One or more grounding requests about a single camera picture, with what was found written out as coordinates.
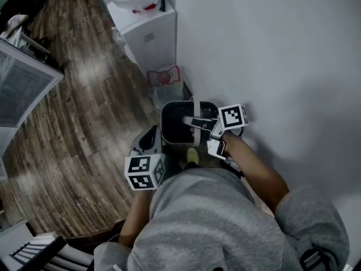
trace forearm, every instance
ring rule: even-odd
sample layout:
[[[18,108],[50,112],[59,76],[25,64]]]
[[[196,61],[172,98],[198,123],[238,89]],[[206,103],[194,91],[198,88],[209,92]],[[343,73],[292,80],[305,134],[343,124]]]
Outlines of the forearm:
[[[252,189],[274,213],[289,192],[285,181],[276,170],[260,160],[242,139],[231,133],[224,134],[222,139]]]
[[[152,196],[152,191],[135,192],[133,203],[120,232],[120,244],[130,248],[133,247],[135,239],[149,223],[149,208]]]

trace foot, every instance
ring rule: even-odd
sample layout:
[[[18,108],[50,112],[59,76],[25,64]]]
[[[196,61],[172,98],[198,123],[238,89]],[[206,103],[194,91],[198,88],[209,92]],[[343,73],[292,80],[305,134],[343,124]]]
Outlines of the foot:
[[[199,164],[199,154],[193,147],[190,147],[187,151],[187,163]]]

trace wooden floor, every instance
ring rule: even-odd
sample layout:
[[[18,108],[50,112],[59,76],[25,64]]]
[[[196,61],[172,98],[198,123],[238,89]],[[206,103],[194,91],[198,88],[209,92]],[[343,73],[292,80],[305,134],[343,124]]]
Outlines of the wooden floor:
[[[65,77],[5,154],[9,178],[0,198],[9,222],[25,218],[37,233],[73,237],[126,216],[133,195],[124,157],[159,115],[111,27],[101,0],[48,0],[32,23],[32,37],[48,36]]]

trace white marker cube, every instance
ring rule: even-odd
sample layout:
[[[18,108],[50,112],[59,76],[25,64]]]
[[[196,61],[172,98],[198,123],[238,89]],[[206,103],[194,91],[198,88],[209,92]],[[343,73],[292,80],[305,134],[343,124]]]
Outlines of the white marker cube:
[[[125,158],[124,174],[133,191],[156,190],[165,174],[165,155],[129,156]]]
[[[218,113],[223,130],[238,129],[248,125],[246,108],[241,104],[220,107]]]

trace person's left arm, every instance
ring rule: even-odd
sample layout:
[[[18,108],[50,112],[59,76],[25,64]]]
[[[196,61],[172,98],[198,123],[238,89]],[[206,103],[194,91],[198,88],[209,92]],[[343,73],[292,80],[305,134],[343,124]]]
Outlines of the person's left arm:
[[[137,236],[149,223],[149,208],[153,191],[137,191],[120,232],[119,244],[132,248]]]

